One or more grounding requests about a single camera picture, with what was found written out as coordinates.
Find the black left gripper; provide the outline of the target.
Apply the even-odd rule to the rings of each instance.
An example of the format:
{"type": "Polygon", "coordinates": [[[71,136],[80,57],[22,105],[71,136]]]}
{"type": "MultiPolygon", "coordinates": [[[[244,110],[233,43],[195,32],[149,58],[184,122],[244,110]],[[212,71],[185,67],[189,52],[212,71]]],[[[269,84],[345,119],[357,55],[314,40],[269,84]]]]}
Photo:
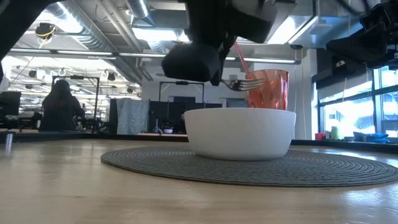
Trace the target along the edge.
{"type": "Polygon", "coordinates": [[[274,1],[187,0],[189,44],[177,44],[162,60],[168,78],[219,86],[225,60],[238,37],[263,43],[277,15],[274,1]]]}

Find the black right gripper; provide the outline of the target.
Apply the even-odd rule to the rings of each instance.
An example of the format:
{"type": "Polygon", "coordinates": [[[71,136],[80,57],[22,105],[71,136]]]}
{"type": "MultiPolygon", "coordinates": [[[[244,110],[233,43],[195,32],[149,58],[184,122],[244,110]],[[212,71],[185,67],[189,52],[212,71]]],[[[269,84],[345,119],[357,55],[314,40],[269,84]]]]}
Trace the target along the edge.
{"type": "Polygon", "coordinates": [[[375,5],[361,19],[362,31],[331,40],[326,49],[345,63],[367,63],[369,67],[397,68],[397,2],[375,5]]]}

